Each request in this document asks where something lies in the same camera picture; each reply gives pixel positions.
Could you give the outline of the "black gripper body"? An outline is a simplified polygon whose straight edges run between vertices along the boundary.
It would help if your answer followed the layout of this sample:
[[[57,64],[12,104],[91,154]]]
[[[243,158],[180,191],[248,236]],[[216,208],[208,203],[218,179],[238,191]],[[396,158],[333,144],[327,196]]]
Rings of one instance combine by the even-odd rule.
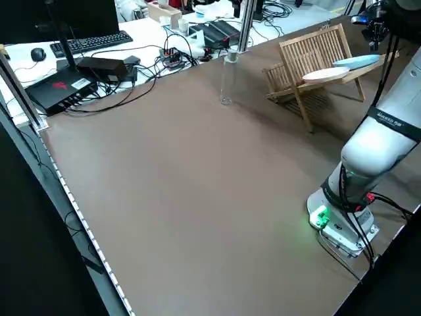
[[[385,25],[385,13],[363,13],[361,14],[366,28],[362,31],[366,41],[383,41],[387,36]]]

